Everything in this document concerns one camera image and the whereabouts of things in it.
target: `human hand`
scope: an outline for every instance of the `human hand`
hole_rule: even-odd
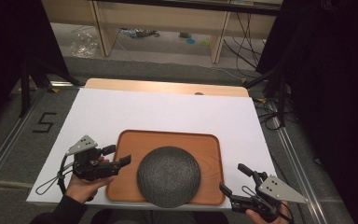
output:
[[[98,159],[98,162],[109,162],[103,157]],[[107,185],[113,180],[113,177],[101,178],[98,180],[88,181],[85,179],[79,179],[76,175],[72,174],[69,181],[68,189],[65,195],[78,201],[79,203],[85,203],[90,197],[94,197],[98,188]]]
[[[282,202],[282,203],[284,205],[281,204],[280,211],[283,215],[289,217],[289,210],[286,207],[289,204],[289,202]],[[248,216],[254,222],[254,224],[268,224],[257,212],[251,209],[246,210],[246,216]],[[275,219],[273,222],[270,222],[269,224],[288,224],[288,223],[289,222],[286,219],[278,216],[277,219]]]

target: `sleeve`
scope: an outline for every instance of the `sleeve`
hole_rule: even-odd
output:
[[[85,204],[63,195],[52,213],[38,215],[31,221],[31,224],[77,224],[86,211]]]

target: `white paper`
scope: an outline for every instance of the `white paper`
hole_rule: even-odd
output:
[[[246,196],[241,191],[244,185],[255,189],[254,180],[237,169],[239,163],[258,172],[276,175],[251,98],[81,89],[27,202],[60,201],[62,194],[57,185],[43,195],[36,194],[35,189],[57,174],[63,155],[83,135],[89,135],[98,147],[106,147],[116,144],[125,130],[216,136],[220,143],[225,184],[234,194]],[[106,199],[104,188],[99,191],[90,203],[150,206],[148,203],[114,203]],[[231,208],[229,200],[216,207]]]

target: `dark gray round object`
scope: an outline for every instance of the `dark gray round object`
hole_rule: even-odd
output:
[[[196,195],[201,171],[187,151],[179,147],[159,147],[142,159],[136,180],[138,189],[150,203],[173,208]]]

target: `brown wooden tray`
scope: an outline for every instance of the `brown wooden tray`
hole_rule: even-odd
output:
[[[225,196],[219,189],[219,183],[223,181],[219,141],[213,135],[198,133],[133,130],[121,133],[117,141],[114,161],[131,154],[131,164],[121,168],[115,180],[106,187],[106,197],[114,202],[146,202],[136,183],[139,163],[148,152],[165,146],[185,149],[199,163],[200,189],[189,203],[206,205],[223,203]]]

